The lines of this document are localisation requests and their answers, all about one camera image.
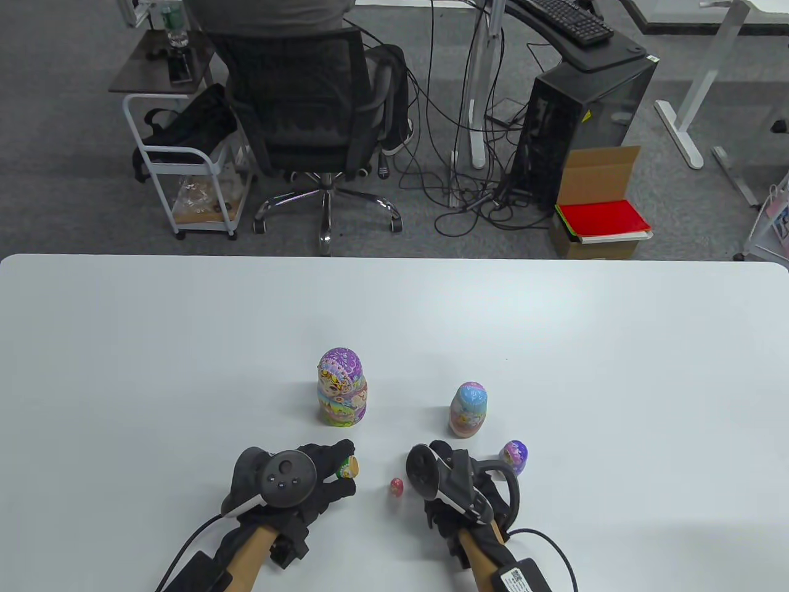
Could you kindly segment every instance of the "wooden handle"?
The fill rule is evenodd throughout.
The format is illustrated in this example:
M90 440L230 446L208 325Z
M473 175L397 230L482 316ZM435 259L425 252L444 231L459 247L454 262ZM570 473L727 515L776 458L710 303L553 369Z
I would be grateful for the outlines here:
M491 526L493 526L495 537L498 538L499 542L503 545L504 539L501 536L501 532L499 532L499 526L496 523L492 523ZM463 550L466 551L466 556L469 558L471 571L474 574L474 581L477 582L477 589L480 592L493 592L491 576L493 576L499 568L490 561L488 556L482 552L482 549L477 546L477 542L474 541L474 537L471 536L469 531L461 530L460 533L458 533L458 538L460 539L460 544L463 546Z
M262 526L249 537L227 567L227 571L233 576L233 581L225 592L251 592L255 586L257 573L271 555L271 546L274 545L277 536L275 530Z

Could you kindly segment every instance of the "book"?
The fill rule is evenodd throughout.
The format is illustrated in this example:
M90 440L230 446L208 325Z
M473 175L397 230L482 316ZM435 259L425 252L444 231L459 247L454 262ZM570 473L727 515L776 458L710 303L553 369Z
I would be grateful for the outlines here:
M626 242L626 241L645 241L652 238L652 231L626 232L625 234L604 234L603 236L582 236L578 237L583 245L594 245L598 242Z
M606 201L598 204L556 205L572 234L583 242L584 238L602 237L611 241L613 237L630 235L619 240L645 240L652 236L652 227L641 217L628 200Z

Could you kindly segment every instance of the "black pants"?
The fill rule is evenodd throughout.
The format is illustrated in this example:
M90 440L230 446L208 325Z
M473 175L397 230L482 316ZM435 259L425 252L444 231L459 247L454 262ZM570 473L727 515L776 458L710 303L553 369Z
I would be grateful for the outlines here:
M381 146L385 150L397 148L405 141L410 132L408 127L408 77L406 76L406 57L396 45L379 45L365 52L370 62L385 64L392 68L390 92L394 93L392 127Z

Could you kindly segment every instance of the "water bottle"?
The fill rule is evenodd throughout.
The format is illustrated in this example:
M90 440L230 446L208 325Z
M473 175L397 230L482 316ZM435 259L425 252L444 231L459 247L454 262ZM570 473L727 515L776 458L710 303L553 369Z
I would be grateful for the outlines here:
M189 34L184 22L184 7L180 2L162 2L162 20L167 31L167 40L173 47L189 45Z

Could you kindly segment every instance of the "black bag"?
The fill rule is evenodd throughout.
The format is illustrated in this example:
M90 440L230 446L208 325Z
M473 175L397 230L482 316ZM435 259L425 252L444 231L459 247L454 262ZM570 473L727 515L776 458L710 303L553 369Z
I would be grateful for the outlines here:
M145 114L144 121L153 134L142 139L146 146L188 146L210 155L224 140L237 129L233 111L225 101L225 87L212 84L201 92L187 107L176 115L172 123L163 128L154 123L153 118L171 109L151 109ZM149 152L148 158L158 163L201 164L205 161L197 154L176 154L173 152ZM136 148L132 154L134 178L145 183L150 174L143 174L143 156Z

